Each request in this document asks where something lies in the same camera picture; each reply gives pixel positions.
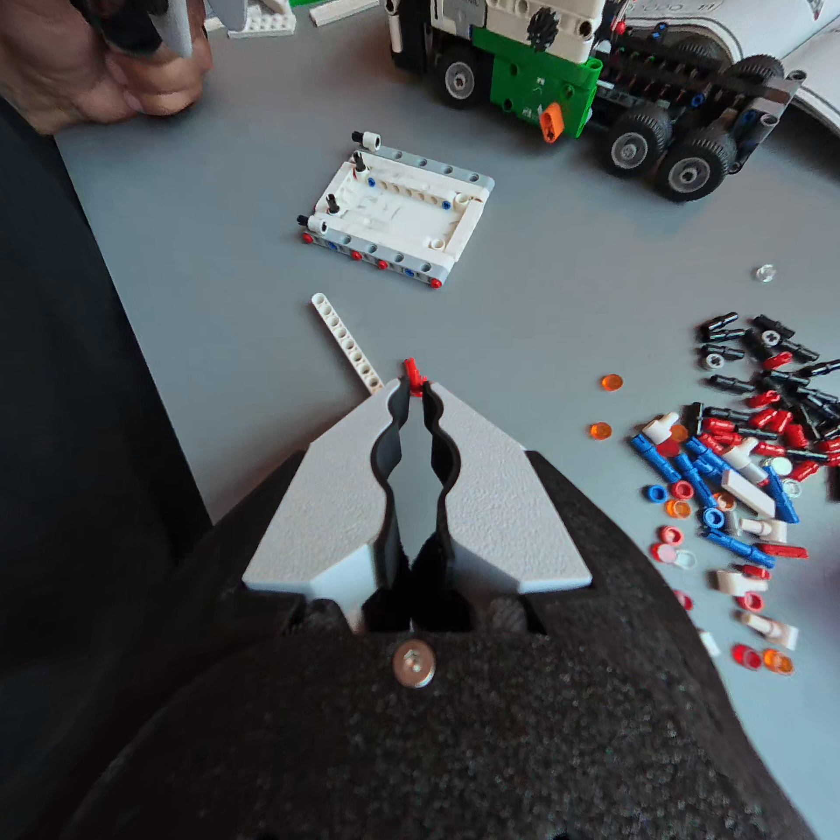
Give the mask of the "short white lego beam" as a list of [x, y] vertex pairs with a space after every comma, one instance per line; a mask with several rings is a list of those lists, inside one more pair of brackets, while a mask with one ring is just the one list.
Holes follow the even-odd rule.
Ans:
[[381, 2], [376, 0], [336, 0], [311, 6], [308, 14], [311, 22], [317, 28], [322, 28], [378, 8], [380, 5]]

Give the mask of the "long white lego beam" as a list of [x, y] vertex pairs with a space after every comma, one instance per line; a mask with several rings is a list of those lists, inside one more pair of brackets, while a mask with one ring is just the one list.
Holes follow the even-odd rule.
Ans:
[[368, 393], [372, 395], [380, 391], [383, 388], [383, 383], [378, 373], [343, 323], [340, 315], [329, 299], [321, 292], [317, 292], [312, 295], [311, 304], [332, 335], [332, 338], [339, 345], [343, 356], [350, 363], [353, 372], [362, 381]]

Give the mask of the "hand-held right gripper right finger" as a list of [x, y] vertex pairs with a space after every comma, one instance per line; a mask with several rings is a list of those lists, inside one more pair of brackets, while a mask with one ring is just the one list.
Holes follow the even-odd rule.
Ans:
[[582, 589], [593, 574], [519, 441], [437, 382], [423, 389], [436, 530], [413, 564], [420, 607]]

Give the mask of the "person's left hand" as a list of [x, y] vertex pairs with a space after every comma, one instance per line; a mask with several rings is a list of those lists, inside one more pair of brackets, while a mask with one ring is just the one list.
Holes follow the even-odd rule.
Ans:
[[112, 47], [68, 1], [3, 1], [2, 97], [42, 134], [183, 112], [201, 97], [213, 67], [204, 2], [187, 5], [191, 58], [163, 43], [152, 55]]

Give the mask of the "lego instruction booklet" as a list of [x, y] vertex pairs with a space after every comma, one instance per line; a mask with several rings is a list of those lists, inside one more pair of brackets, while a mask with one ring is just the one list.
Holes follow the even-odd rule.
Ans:
[[633, 4], [626, 22], [666, 22], [676, 32], [709, 36], [733, 62], [767, 55], [788, 73], [802, 70], [794, 104], [839, 134], [838, 1], [644, 1]]

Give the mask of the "pile of small lego pieces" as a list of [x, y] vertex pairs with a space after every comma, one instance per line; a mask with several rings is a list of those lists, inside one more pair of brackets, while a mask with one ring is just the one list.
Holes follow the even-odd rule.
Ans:
[[794, 530], [795, 502], [806, 480], [827, 473], [838, 489], [838, 395], [813, 382], [838, 372], [795, 340], [795, 331], [764, 314], [741, 320], [726, 311], [696, 328], [696, 361], [705, 382], [731, 405], [693, 402], [655, 416], [627, 439], [658, 483], [643, 496], [668, 522], [650, 549], [662, 564], [689, 569], [687, 527], [727, 555], [707, 573], [710, 587], [734, 605], [754, 636], [731, 645], [742, 668], [792, 676], [799, 630], [766, 613], [776, 564], [808, 560]]

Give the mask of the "white lego plate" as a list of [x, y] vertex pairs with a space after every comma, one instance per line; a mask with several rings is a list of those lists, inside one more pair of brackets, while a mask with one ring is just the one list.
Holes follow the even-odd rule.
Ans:
[[253, 39], [294, 35], [297, 19], [288, 1], [253, 1], [246, 4], [245, 26], [229, 29], [231, 39]]

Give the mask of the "white lego panel assembly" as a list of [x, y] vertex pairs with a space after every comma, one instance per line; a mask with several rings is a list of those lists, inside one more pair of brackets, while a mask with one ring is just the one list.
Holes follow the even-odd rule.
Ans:
[[353, 131], [356, 148], [311, 212], [301, 239], [431, 288], [444, 285], [476, 230], [494, 180], [471, 169], [384, 146]]

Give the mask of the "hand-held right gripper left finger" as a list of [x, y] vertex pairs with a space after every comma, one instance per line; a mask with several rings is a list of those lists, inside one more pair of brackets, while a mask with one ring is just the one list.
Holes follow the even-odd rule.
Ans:
[[242, 576], [249, 590], [332, 601], [364, 629], [364, 604], [404, 559], [388, 477], [409, 387], [391, 380], [311, 443]]

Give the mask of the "green white lego truck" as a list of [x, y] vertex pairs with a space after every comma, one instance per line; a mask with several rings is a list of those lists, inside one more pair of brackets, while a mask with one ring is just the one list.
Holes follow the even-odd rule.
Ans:
[[806, 80], [775, 57], [730, 60], [708, 35], [631, 19], [635, 2], [385, 2], [396, 67], [432, 72], [454, 109], [490, 102], [552, 144], [602, 126], [604, 167], [672, 203], [741, 171]]

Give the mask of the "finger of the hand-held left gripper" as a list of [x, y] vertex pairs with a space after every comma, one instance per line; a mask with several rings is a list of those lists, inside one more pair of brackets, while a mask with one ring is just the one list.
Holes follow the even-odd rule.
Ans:
[[205, 1], [204, 7], [204, 29], [208, 34], [220, 30], [249, 33], [249, 1]]
[[192, 57], [193, 34], [187, 1], [150, 2], [150, 21], [168, 49], [180, 57]]

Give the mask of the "person's dark clothing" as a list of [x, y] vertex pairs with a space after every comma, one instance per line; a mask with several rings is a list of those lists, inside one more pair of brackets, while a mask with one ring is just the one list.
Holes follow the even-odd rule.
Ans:
[[209, 517], [52, 140], [2, 101], [1, 829], [107, 719]]

